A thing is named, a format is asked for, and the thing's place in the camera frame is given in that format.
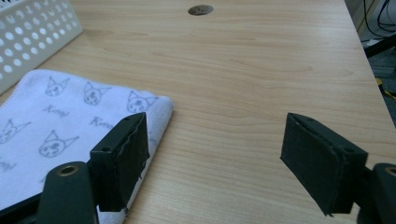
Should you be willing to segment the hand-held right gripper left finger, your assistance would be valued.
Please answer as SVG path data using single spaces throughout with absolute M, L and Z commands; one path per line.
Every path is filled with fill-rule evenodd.
M 149 157 L 145 112 L 122 119 L 91 150 L 89 167 L 101 212 L 127 207 Z

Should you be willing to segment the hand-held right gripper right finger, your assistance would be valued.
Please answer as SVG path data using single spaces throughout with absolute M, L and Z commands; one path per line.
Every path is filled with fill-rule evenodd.
M 324 215 L 347 214 L 368 153 L 322 123 L 289 113 L 280 159 Z

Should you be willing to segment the white cat print towel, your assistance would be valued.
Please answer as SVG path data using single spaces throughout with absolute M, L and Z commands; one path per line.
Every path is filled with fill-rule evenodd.
M 149 159 L 127 207 L 101 212 L 91 150 L 145 112 Z M 26 74 L 0 106 L 0 224 L 122 224 L 172 116 L 166 96 L 51 70 Z

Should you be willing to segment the white perforated plastic basket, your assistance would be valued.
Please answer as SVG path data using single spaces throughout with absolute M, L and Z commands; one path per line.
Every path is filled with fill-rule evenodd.
M 69 0 L 0 0 L 0 94 L 82 31 Z

